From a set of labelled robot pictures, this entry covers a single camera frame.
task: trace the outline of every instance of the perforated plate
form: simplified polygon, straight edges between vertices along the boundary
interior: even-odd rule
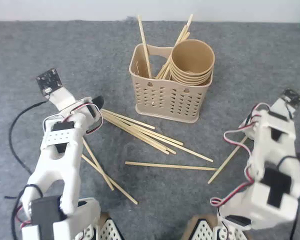
[[[99,235],[100,240],[122,240],[114,221],[111,219],[105,222]]]
[[[86,229],[84,229],[82,232],[79,232],[74,240],[91,240],[94,237],[94,228],[92,225],[89,225]]]
[[[74,138],[75,134],[76,130],[74,128],[59,131],[50,131],[44,136],[44,143],[47,146],[68,143],[71,139]]]
[[[201,220],[196,228],[191,240],[212,240],[213,232],[207,221]]]
[[[215,227],[212,231],[207,221],[201,220],[192,235],[191,240],[226,240],[227,229],[223,227]],[[227,240],[248,240],[245,234],[235,229],[234,231],[229,229],[229,235]]]

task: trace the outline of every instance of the basket handle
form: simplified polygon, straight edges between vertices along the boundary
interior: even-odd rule
[[[172,52],[172,49],[173,49],[173,47],[171,47],[171,46],[162,47],[162,46],[153,46],[153,45],[149,45],[149,44],[147,44],[147,48],[149,51],[149,55],[161,56],[166,59],[169,58],[169,56]]]

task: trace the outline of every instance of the stacked paper cups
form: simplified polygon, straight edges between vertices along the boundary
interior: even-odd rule
[[[209,83],[215,64],[212,48],[203,41],[189,39],[172,50],[170,72],[173,81],[189,86]]]

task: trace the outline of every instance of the utensil holder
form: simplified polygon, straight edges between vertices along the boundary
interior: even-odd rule
[[[148,45],[149,55],[168,58],[173,47]],[[195,123],[206,92],[213,81],[213,72],[204,85],[190,86],[167,79],[151,79],[143,45],[134,48],[129,66],[135,96],[135,110],[141,115]]]

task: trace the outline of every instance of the cup rim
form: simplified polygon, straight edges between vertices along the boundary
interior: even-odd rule
[[[185,43],[188,43],[188,42],[199,42],[201,44],[204,44],[206,47],[208,47],[208,49],[210,49],[211,53],[212,53],[212,63],[210,65],[210,67],[208,69],[206,69],[205,71],[202,71],[202,72],[197,72],[197,73],[188,73],[186,71],[183,71],[181,70],[180,68],[178,68],[178,66],[176,65],[176,63],[174,62],[174,58],[173,58],[173,54],[174,54],[174,51],[176,50],[176,48],[179,46],[179,45],[182,45],[182,44],[185,44]],[[189,77],[195,77],[195,76],[201,76],[201,75],[204,75],[205,73],[209,72],[211,70],[211,68],[215,65],[215,61],[216,61],[216,56],[215,56],[215,52],[214,50],[212,49],[211,46],[209,46],[206,42],[204,41],[201,41],[201,40],[198,40],[198,39],[187,39],[187,40],[184,40],[182,42],[179,42],[173,49],[172,49],[172,52],[171,52],[171,61],[174,63],[174,65],[179,69],[180,72],[182,72],[184,75],[186,76],[189,76]]]

